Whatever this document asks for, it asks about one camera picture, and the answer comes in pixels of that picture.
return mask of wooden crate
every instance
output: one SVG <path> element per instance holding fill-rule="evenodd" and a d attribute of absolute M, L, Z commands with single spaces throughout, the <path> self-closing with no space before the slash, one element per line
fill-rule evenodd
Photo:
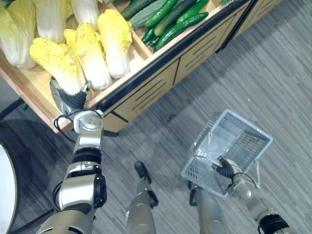
<path fill-rule="evenodd" d="M 189 28 L 153 53 L 142 41 L 145 30 L 133 30 L 130 48 L 131 71 L 103 91 L 92 91 L 85 108 L 100 108 L 104 114 L 105 130 L 118 132 L 128 122 L 151 106 L 192 70 L 211 56 L 223 44 L 251 0 L 234 1 L 221 6 L 220 0 L 210 0 L 205 9 L 209 16 Z M 101 5 L 121 11 L 128 3 Z M 74 17 L 67 21 L 75 29 Z M 25 100 L 38 116 L 55 132 L 53 120 L 61 114 L 49 87 L 50 75 L 38 65 L 30 70 L 11 66 L 0 51 L 0 76 Z M 69 121 L 60 123 L 66 131 Z"/>

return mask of white plastic basket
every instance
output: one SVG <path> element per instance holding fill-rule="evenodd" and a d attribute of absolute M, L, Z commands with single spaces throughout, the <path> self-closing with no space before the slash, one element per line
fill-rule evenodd
<path fill-rule="evenodd" d="M 213 163 L 217 164 L 223 156 L 246 173 L 272 141 L 271 136 L 231 110 L 215 113 L 189 148 L 181 175 L 217 196 L 226 197 L 231 180 L 217 173 Z"/>

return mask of cucumber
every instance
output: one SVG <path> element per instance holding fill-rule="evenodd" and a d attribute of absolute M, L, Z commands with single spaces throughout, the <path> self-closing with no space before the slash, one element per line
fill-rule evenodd
<path fill-rule="evenodd" d="M 157 0 L 152 4 L 148 5 L 144 9 L 140 10 L 136 13 L 129 21 L 134 28 L 144 27 L 144 23 L 147 19 L 154 14 L 156 11 L 161 8 L 161 6 L 165 3 L 166 0 Z"/>
<path fill-rule="evenodd" d="M 178 0 L 166 0 L 163 6 L 145 22 L 145 27 L 151 28 L 158 24 L 171 11 L 177 1 Z"/>
<path fill-rule="evenodd" d="M 199 11 L 207 5 L 209 0 L 199 0 L 198 2 L 196 2 L 196 4 L 194 6 L 192 6 L 190 9 L 188 9 L 185 13 L 183 13 L 182 16 L 180 16 L 176 23 L 181 23 L 182 21 L 184 21 L 185 19 L 187 19 L 188 17 L 191 16 L 195 16 L 199 13 Z"/>
<path fill-rule="evenodd" d="M 191 16 L 181 23 L 176 24 L 169 30 L 167 30 L 158 40 L 156 45 L 156 50 L 159 50 L 161 47 L 163 47 L 165 44 L 170 42 L 173 38 L 175 38 L 177 35 L 182 33 L 185 29 L 201 22 L 203 19 L 205 19 L 208 16 L 208 12 L 200 13 L 195 16 Z"/>
<path fill-rule="evenodd" d="M 153 47 L 157 44 L 160 37 L 154 36 L 154 38 L 150 42 L 150 46 Z"/>
<path fill-rule="evenodd" d="M 142 42 L 147 43 L 149 42 L 151 39 L 154 38 L 154 28 L 150 28 L 149 30 L 147 30 L 147 32 L 144 34 L 144 37 L 142 38 Z"/>
<path fill-rule="evenodd" d="M 156 25 L 154 30 L 155 36 L 162 35 L 171 24 L 175 23 L 176 20 L 195 3 L 196 0 L 184 0 L 178 6 L 176 6 L 176 8 L 174 8 Z"/>
<path fill-rule="evenodd" d="M 125 20 L 131 19 L 137 12 L 144 9 L 156 0 L 136 0 L 134 3 L 129 4 L 122 12 L 121 15 Z"/>

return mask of white round object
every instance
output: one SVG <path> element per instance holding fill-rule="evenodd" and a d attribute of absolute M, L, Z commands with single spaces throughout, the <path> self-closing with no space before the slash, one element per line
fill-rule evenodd
<path fill-rule="evenodd" d="M 4 234 L 12 224 L 17 205 L 17 181 L 10 156 L 1 144 L 0 165 L 0 234 Z"/>

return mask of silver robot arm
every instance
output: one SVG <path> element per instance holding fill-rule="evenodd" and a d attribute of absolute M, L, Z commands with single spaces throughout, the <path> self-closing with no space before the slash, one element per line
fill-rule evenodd
<path fill-rule="evenodd" d="M 74 118 L 79 134 L 72 164 L 67 168 L 58 202 L 60 212 L 47 219 L 38 234 L 91 234 L 96 209 L 106 202 L 101 170 L 101 111 L 83 111 Z"/>
<path fill-rule="evenodd" d="M 214 165 L 214 169 L 222 176 L 232 179 L 233 184 L 228 190 L 229 194 L 237 196 L 245 203 L 258 224 L 259 233 L 261 228 L 264 234 L 297 234 L 266 199 L 256 194 L 256 189 L 235 162 L 222 157 L 220 162 L 222 167 Z"/>
<path fill-rule="evenodd" d="M 266 199 L 257 195 L 256 189 L 246 182 L 244 175 L 238 174 L 233 177 L 232 190 L 233 194 L 245 203 L 264 234 L 297 234 Z"/>
<path fill-rule="evenodd" d="M 104 114 L 101 110 L 83 110 L 90 87 L 91 83 L 87 82 L 78 94 L 69 96 L 54 78 L 50 81 L 54 101 L 64 115 L 74 117 L 78 137 L 74 159 L 59 189 L 60 211 L 48 218 L 37 234 L 91 234 L 94 214 L 106 202 L 106 182 L 101 169 Z M 127 212 L 126 233 L 155 234 L 151 208 L 158 200 L 149 185 L 151 178 L 144 164 L 136 162 L 135 169 L 141 182 Z"/>

